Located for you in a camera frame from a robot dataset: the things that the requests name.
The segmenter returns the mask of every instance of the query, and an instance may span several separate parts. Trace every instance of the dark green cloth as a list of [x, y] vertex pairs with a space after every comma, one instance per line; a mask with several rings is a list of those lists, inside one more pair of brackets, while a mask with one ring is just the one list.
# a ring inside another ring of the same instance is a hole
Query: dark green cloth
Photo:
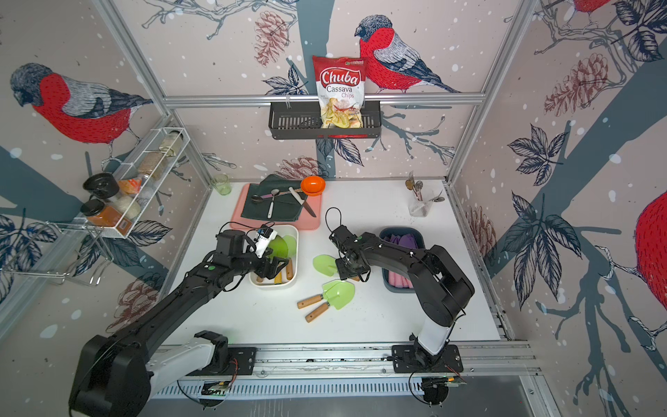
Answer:
[[[275, 204], [273, 205], [273, 215], [271, 216], [271, 219], [266, 218], [266, 215], [269, 213], [271, 198], [267, 198], [261, 203], [253, 203], [251, 199], [251, 197], [255, 194], [270, 194], [271, 190], [274, 188], [279, 189], [280, 192], [289, 191], [289, 187], [299, 189], [301, 188], [301, 182], [299, 180], [284, 179], [276, 174], [271, 174], [259, 184], [250, 184], [241, 217], [253, 220], [271, 220], [273, 222], [296, 221], [301, 214], [302, 206], [297, 203], [296, 199], [291, 193], [279, 195], [275, 198]], [[308, 198], [308, 196], [304, 193], [299, 193], [299, 195], [304, 200]]]

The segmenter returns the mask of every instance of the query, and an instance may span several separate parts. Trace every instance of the pink item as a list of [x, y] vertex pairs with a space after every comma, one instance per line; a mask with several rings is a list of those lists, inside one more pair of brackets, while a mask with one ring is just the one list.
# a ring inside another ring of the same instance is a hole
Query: pink item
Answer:
[[[239, 201], [236, 202], [236, 208], [234, 209], [234, 214], [231, 217], [231, 221], [243, 223], [245, 225], [250, 226], [251, 228], [258, 228], [259, 226], [263, 225], [269, 220], [253, 220], [241, 217], [241, 213], [243, 213], [243, 205], [245, 204], [245, 199], [247, 198], [249, 188], [250, 184], [245, 184], [243, 186], [243, 189], [241, 190], [241, 195], [239, 196]], [[296, 222], [276, 222], [275, 224], [276, 225], [291, 224], [298, 230], [317, 230], [319, 228], [319, 221], [320, 221], [319, 214], [322, 209], [322, 196], [321, 195], [317, 195], [315, 197], [310, 196], [306, 201], [310, 205], [310, 208], [313, 209], [317, 217], [313, 217], [309, 215], [307, 211], [301, 210], [301, 214], [299, 215], [299, 218], [296, 220]], [[236, 230], [248, 230], [248, 228], [245, 228], [243, 226], [234, 223], [230, 224], [229, 226], [232, 229]]]

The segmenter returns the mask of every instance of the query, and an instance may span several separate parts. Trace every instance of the red bird illustration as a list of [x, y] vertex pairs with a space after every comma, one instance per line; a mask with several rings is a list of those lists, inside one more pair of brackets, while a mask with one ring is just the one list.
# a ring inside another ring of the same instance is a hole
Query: red bird illustration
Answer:
[[392, 28], [392, 21], [383, 15], [371, 15], [359, 23], [355, 36], [359, 41], [359, 55], [366, 58], [366, 76], [384, 89], [402, 90], [415, 85], [435, 85], [458, 93], [442, 83], [431, 71], [419, 53], [407, 46]]
[[63, 135], [83, 143], [108, 143], [109, 151], [111, 142], [125, 130], [134, 135], [129, 128], [134, 112], [153, 103], [104, 84], [68, 78], [38, 63], [19, 67], [10, 84], [22, 107], [32, 104]]
[[[595, 10], [601, 8], [605, 4], [609, 3], [611, 0], [556, 0], [555, 2], [545, 6], [544, 8], [549, 9], [549, 8], [555, 6], [559, 3], [562, 3], [564, 1], [567, 1], [570, 4], [573, 4], [575, 12], [583, 11], [585, 13], [588, 13], [588, 24], [585, 27], [585, 28], [587, 28], [589, 26], [593, 26], [593, 25], [598, 24], [598, 22], [593, 22], [593, 20], [591, 20], [590, 14], [593, 13]], [[572, 16], [570, 16], [568, 21], [565, 22], [564, 26], [567, 26], [567, 27], [570, 26], [570, 21], [572, 20], [573, 16], [574, 16], [574, 13], [572, 14]]]
[[[641, 278], [655, 298], [667, 309], [667, 192], [653, 200], [644, 208], [637, 220], [635, 229], [635, 249], [637, 252], [637, 266], [627, 268], [612, 261], [608, 248], [596, 246], [604, 251], [609, 260], [610, 271], [604, 276], [610, 280], [614, 269], [618, 268], [629, 274]], [[637, 317], [630, 320], [639, 324], [651, 340], [647, 350], [656, 349], [656, 337], [660, 332], [667, 330], [667, 322], [655, 330], [649, 330]]]

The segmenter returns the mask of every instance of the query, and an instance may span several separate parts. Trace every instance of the orange bowl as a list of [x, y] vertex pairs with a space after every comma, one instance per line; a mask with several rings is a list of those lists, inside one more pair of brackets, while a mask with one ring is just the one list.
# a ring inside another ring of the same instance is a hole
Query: orange bowl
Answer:
[[304, 194], [310, 195], [312, 197], [322, 194], [327, 183], [322, 177], [312, 175], [306, 177], [301, 181], [301, 190]]

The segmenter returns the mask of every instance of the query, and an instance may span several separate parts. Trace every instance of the black lid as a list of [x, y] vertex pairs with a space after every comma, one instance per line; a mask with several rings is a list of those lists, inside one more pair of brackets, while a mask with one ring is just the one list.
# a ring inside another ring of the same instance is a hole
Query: black lid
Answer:
[[85, 180], [83, 189], [98, 198], [110, 198], [118, 194], [120, 187], [109, 172], [96, 173]]
[[105, 206], [106, 205], [103, 201], [99, 201], [98, 199], [90, 199], [81, 205], [81, 213], [86, 217], [94, 216], [95, 214], [98, 214], [104, 210]]

